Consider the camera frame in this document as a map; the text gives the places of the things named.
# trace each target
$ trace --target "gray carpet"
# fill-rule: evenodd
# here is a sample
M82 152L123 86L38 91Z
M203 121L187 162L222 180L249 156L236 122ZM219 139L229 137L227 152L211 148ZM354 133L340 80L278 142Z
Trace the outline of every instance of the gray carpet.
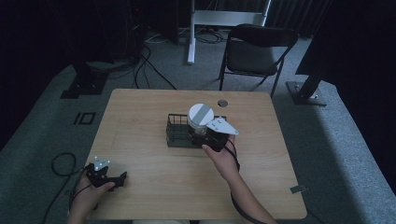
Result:
M224 43L197 42L195 64L187 65L188 39L175 45L154 38L147 43L149 61L180 90L214 91ZM295 76L310 40L300 39L287 56L273 98L276 114L290 153L299 184L309 188L303 193L309 214L302 220L279 223L394 223L396 199L378 169L361 134L340 100L336 88L321 82L319 90L326 107L295 105L286 81L305 81ZM97 67L111 64L92 63ZM66 67L48 85L29 116L0 153L0 223L40 223L46 209L66 177L51 171L52 159L63 152L77 156L77 167L87 160L93 139L106 108L109 95L117 88L131 88L133 72L112 73L101 95L81 95L60 99L69 88L75 71ZM271 90L273 79L263 85L255 77L227 76L225 91ZM172 89L148 65L142 67L137 83L142 89ZM95 113L91 125L75 124L78 113ZM70 172L72 160L61 157L56 169ZM67 216L69 184L51 207L47 223L63 223ZM130 221L91 221L90 223L130 223Z

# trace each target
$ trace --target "chair seat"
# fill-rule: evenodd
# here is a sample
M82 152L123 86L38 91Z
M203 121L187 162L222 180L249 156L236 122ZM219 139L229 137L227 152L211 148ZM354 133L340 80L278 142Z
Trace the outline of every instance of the chair seat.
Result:
M227 67L231 71L266 76L277 72L276 60L271 48L259 48L238 40L231 41L229 47Z

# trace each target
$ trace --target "stand base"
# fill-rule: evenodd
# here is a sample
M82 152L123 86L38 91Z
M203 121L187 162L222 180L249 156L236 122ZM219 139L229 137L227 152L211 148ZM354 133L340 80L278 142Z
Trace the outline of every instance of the stand base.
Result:
M95 80L87 85L81 85L80 79L76 76L69 90L62 93L61 99L77 99L80 95L102 94L103 88L106 85L108 73L93 73L95 75Z
M304 85L303 82L288 81L286 82L286 85L288 86L291 97L293 98L293 102L296 105L327 105L326 102L323 100L322 94L319 89L315 90L315 93L310 98L304 99L299 96L300 88Z

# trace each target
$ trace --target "black chair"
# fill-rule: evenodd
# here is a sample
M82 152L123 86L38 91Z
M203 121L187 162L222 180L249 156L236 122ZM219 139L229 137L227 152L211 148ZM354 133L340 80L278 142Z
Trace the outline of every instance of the black chair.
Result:
M228 34L219 73L219 90L222 90L225 74L262 77L260 85L269 76L276 74L271 91L271 97L273 97L285 56L297 40L297 33L290 29L251 24L235 26ZM284 50L278 58L273 53L274 47L281 47Z

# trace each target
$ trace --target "wooden table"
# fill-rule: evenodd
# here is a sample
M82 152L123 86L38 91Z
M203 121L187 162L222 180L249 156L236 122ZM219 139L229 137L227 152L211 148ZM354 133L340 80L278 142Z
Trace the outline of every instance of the wooden table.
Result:
M226 100L228 106L218 106ZM90 219L238 219L230 191L200 148L168 147L168 114L210 105L239 131L240 173L275 217L304 218L297 184L276 112L264 92L114 90L87 162L110 160L108 176L128 172Z

